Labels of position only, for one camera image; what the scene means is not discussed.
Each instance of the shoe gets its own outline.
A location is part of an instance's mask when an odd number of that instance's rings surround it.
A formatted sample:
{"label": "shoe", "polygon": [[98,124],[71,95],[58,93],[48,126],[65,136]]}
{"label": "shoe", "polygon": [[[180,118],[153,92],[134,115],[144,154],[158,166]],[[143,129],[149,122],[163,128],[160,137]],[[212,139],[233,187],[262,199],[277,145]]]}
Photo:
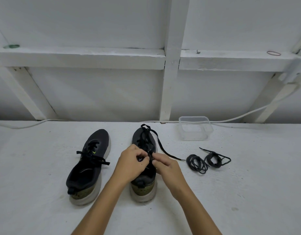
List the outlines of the shoe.
{"label": "shoe", "polygon": [[141,128],[133,134],[132,143],[148,153],[150,162],[145,170],[130,183],[131,197],[137,202],[151,201],[155,197],[157,191],[156,168],[152,164],[152,154],[156,153],[157,149],[151,131],[157,136],[159,147],[166,155],[180,161],[185,161],[168,154],[164,150],[156,131],[152,130],[148,125],[142,124]]}
{"label": "shoe", "polygon": [[70,172],[66,186],[70,201],[74,205],[86,205],[98,196],[101,183],[102,164],[109,165],[106,158],[110,152],[110,137],[106,130],[94,132],[86,141],[80,161]]}

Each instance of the black shoelace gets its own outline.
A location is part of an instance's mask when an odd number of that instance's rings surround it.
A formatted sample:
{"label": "black shoelace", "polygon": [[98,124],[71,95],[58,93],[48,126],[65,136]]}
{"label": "black shoelace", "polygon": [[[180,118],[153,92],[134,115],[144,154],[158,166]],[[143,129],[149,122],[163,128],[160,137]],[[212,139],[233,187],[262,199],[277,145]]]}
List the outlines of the black shoelace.
{"label": "black shoelace", "polygon": [[149,137],[149,134],[150,134],[151,131],[152,131],[154,134],[156,134],[157,139],[158,139],[159,147],[161,148],[161,150],[162,150],[166,155],[168,155],[168,156],[171,157],[171,158],[180,160],[180,161],[185,161],[185,160],[183,160],[183,159],[180,159],[180,158],[177,158],[177,157],[175,157],[175,156],[170,155],[169,153],[167,153],[167,152],[164,150],[164,148],[162,147],[162,144],[161,144],[161,142],[160,142],[160,140],[159,140],[159,138],[158,138],[158,134],[157,134],[157,132],[156,132],[155,130],[151,129],[151,128],[150,128],[148,125],[146,125],[146,124],[142,124],[142,125],[141,125],[141,128],[143,129],[143,131],[141,132],[140,139],[137,140],[138,146],[139,146],[140,148],[142,148],[143,150],[145,150],[145,151],[148,153],[148,156],[150,157],[150,161],[153,160],[152,154],[153,154],[154,150],[156,149],[156,148],[155,148],[155,145],[154,145],[151,149],[149,149],[148,146],[147,146],[147,144],[152,144],[152,143],[151,143],[151,140],[150,140],[150,137]]}
{"label": "black shoelace", "polygon": [[89,142],[86,152],[77,151],[77,154],[81,154],[80,160],[86,159],[95,166],[101,166],[102,164],[109,165],[110,162],[106,162],[105,158],[92,154],[92,150],[93,148],[97,148],[97,144],[99,144],[97,141]]}
{"label": "black shoelace", "polygon": [[[203,148],[200,148],[200,149],[203,150],[203,151],[209,152],[209,154],[205,157],[204,160],[202,158],[200,158],[199,156],[195,155],[195,154],[191,154],[191,155],[189,155],[187,157],[187,164],[188,164],[188,166],[193,171],[197,171],[200,174],[205,174],[207,172],[209,166],[212,166],[212,167],[215,167],[215,168],[219,168],[219,167],[221,167],[223,165],[226,165],[229,162],[231,162],[231,158],[228,158],[226,156],[218,154],[218,153],[216,153],[214,151],[206,150],[206,149],[203,149]],[[216,163],[213,163],[211,161],[211,159],[213,157],[216,158],[216,160],[217,160]],[[222,160],[224,158],[229,159],[229,161],[222,164]]]}

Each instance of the plastic container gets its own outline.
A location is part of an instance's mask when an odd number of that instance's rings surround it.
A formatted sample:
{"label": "plastic container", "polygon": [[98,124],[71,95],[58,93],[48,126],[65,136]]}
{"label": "plastic container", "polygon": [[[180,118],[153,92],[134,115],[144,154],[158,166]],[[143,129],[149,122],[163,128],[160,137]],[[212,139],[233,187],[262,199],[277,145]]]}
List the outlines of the plastic container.
{"label": "plastic container", "polygon": [[205,116],[182,116],[179,118],[179,131],[184,141],[204,141],[213,128]]}

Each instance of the left hand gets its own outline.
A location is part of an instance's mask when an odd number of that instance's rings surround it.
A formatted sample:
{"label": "left hand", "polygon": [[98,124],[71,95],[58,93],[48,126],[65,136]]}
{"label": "left hand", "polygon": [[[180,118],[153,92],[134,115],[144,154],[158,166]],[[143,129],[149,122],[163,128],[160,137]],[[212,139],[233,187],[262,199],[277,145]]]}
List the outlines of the left hand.
{"label": "left hand", "polygon": [[[138,156],[143,157],[141,162],[137,160]],[[127,184],[145,170],[149,161],[147,152],[132,144],[121,153],[113,176]]]}

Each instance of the hand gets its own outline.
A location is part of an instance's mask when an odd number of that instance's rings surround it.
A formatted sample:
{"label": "hand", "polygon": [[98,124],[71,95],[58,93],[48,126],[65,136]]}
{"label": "hand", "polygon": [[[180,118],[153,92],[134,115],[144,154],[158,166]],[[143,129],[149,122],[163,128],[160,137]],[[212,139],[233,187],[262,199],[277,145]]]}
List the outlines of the hand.
{"label": "hand", "polygon": [[[143,160],[139,162],[137,157],[142,157]],[[149,161],[147,152],[132,144],[121,153],[113,176],[127,184],[145,170]]]}
{"label": "hand", "polygon": [[156,172],[162,176],[172,196],[178,200],[180,193],[189,189],[178,162],[166,154],[153,153],[152,156],[154,159],[152,163],[156,167]]}

